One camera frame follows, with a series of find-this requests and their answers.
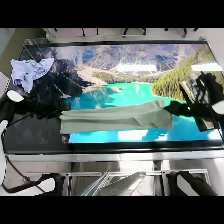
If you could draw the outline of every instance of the towel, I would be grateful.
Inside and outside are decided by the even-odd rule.
[[[155,100],[133,106],[63,111],[60,116],[61,134],[124,129],[172,129],[172,115],[163,107],[163,100]]]
[[[33,60],[11,60],[12,80],[14,85],[22,85],[24,91],[30,93],[33,81],[44,76],[54,63],[54,58],[42,59],[40,63]]]

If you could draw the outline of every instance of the light blue cloth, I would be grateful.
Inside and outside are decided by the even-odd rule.
[[[11,60],[12,80],[14,85],[22,85],[23,89],[30,93],[33,81],[44,76],[54,63],[54,58],[42,59],[40,63],[33,60]]]

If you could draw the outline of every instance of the black border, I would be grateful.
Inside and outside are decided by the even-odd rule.
[[[212,52],[207,41],[185,41],[185,40],[144,40],[144,41],[96,41],[96,42],[71,42],[71,43],[49,43],[38,44],[44,47],[65,46],[89,46],[89,45],[123,45],[123,44],[206,44]],[[37,48],[36,45],[26,45],[26,48]],[[186,152],[186,151],[208,151],[223,150],[222,140],[196,140],[196,141],[158,141],[158,142],[110,142],[110,143],[72,143],[67,144],[67,150],[55,150],[50,145],[16,145],[16,150],[7,150],[10,154],[34,155],[44,153],[50,154],[98,154],[98,153],[153,153],[153,152]]]

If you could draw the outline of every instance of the green towel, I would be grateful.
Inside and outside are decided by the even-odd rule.
[[[155,100],[134,106],[63,111],[61,134],[125,129],[172,129],[172,115]]]

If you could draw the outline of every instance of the turquoise water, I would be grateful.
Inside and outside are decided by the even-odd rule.
[[[95,109],[115,106],[143,104],[153,100],[165,101],[169,105],[172,98],[153,96],[153,84],[116,83],[101,86],[91,92],[83,93],[80,98],[72,98],[71,109]],[[173,115],[173,130],[158,128],[124,131],[98,131],[73,133],[70,143],[96,142],[155,142],[155,141],[192,141],[220,139],[217,130],[200,132],[194,118]]]

